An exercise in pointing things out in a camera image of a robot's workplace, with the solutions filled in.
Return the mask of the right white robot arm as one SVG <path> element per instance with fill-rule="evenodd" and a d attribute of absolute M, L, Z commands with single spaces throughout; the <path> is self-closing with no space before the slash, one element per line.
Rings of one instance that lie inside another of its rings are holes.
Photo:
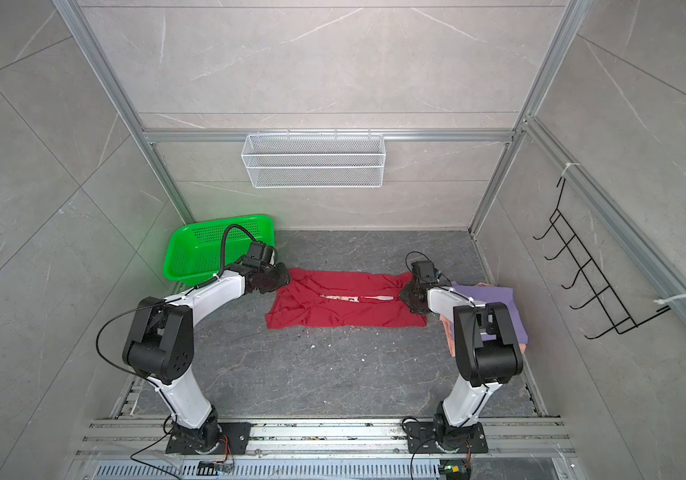
<path fill-rule="evenodd" d="M 488 451 L 479 416 L 492 395 L 523 370 L 523 357 L 508 310 L 501 302 L 483 303 L 449 286 L 413 281 L 400 298 L 415 313 L 451 320 L 458 378 L 430 422 L 405 418 L 401 428 L 412 454 Z"/>

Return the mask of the red t shirt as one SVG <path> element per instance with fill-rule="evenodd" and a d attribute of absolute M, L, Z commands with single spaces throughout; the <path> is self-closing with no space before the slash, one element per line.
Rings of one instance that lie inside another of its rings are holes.
<path fill-rule="evenodd" d="M 423 328 L 424 315 L 399 298 L 412 275 L 292 269 L 290 283 L 277 290 L 266 314 L 272 330 L 312 328 Z"/>

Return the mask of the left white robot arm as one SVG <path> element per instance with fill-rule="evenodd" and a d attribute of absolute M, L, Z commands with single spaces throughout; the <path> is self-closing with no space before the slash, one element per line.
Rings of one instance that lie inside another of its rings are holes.
<path fill-rule="evenodd" d="M 258 267 L 232 264 L 201 286 L 163 299 L 148 297 L 135 312 L 123 362 L 150 382 L 170 410 L 171 434 L 198 453 L 219 447 L 222 430 L 215 407 L 193 372 L 195 326 L 227 303 L 290 283 L 283 263 Z"/>

